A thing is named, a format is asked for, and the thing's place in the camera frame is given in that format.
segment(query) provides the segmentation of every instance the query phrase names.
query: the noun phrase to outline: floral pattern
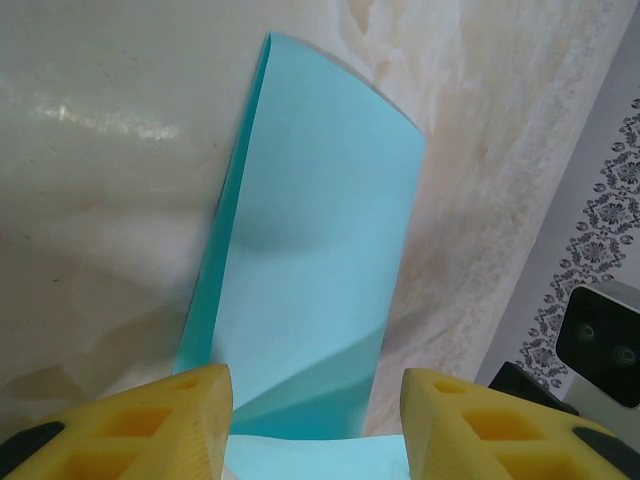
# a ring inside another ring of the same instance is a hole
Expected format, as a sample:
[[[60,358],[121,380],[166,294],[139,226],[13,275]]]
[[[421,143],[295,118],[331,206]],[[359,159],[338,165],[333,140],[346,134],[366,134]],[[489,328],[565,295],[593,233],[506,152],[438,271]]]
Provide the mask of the floral pattern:
[[[631,108],[640,109],[640,98]],[[582,211],[585,218],[576,224],[568,255],[559,260],[561,270],[553,274],[515,359],[550,389],[561,388],[569,373],[555,354],[555,341],[571,292],[583,283],[613,280],[626,258],[624,249],[635,241],[630,233],[640,227],[640,114],[625,118],[619,133],[622,138],[611,146],[613,158],[600,171],[603,181],[593,187],[596,196]]]

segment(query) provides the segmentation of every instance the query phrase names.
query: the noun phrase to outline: black object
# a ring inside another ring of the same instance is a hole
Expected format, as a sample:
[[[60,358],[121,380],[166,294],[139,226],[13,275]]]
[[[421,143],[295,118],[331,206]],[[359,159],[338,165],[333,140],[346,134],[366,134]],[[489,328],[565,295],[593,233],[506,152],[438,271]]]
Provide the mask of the black object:
[[[558,357],[627,408],[640,406],[640,315],[627,306],[625,285],[576,287],[558,335]],[[619,294],[616,301],[613,294]]]
[[[13,472],[62,430],[62,422],[43,423],[16,433],[0,445],[0,479]]]
[[[530,402],[554,408],[561,412],[578,415],[578,411],[571,405],[561,402],[535,378],[525,372],[515,363],[504,362],[489,388]]]
[[[640,480],[640,453],[622,440],[586,427],[576,427],[573,433],[630,480]]]

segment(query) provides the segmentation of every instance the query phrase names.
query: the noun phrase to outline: white marble surface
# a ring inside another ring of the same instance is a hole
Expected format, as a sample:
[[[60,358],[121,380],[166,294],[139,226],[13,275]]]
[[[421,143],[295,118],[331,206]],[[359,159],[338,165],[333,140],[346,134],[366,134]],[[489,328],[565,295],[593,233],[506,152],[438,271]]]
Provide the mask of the white marble surface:
[[[635,0],[0,7],[0,436],[166,375],[264,34],[428,136],[368,432],[405,366],[473,378]]]

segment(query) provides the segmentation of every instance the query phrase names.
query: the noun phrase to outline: light blue paper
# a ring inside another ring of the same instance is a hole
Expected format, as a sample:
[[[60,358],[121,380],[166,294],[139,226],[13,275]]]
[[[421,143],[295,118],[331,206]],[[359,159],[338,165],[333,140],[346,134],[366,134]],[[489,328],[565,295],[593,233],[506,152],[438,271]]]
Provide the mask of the light blue paper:
[[[174,369],[229,365],[232,432],[360,435],[424,146],[355,77],[268,38]]]
[[[225,465],[238,480],[409,480],[402,435],[291,441],[231,435]]]

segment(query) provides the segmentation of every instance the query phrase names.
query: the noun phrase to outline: camera lens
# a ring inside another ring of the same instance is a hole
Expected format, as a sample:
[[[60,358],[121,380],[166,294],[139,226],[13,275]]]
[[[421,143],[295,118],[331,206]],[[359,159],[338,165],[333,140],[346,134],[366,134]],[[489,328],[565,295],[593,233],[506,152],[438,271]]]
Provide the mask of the camera lens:
[[[631,367],[636,364],[636,354],[629,347],[616,347],[614,358],[622,367]]]
[[[591,325],[583,323],[578,327],[578,340],[581,342],[590,342],[596,337],[596,332]]]

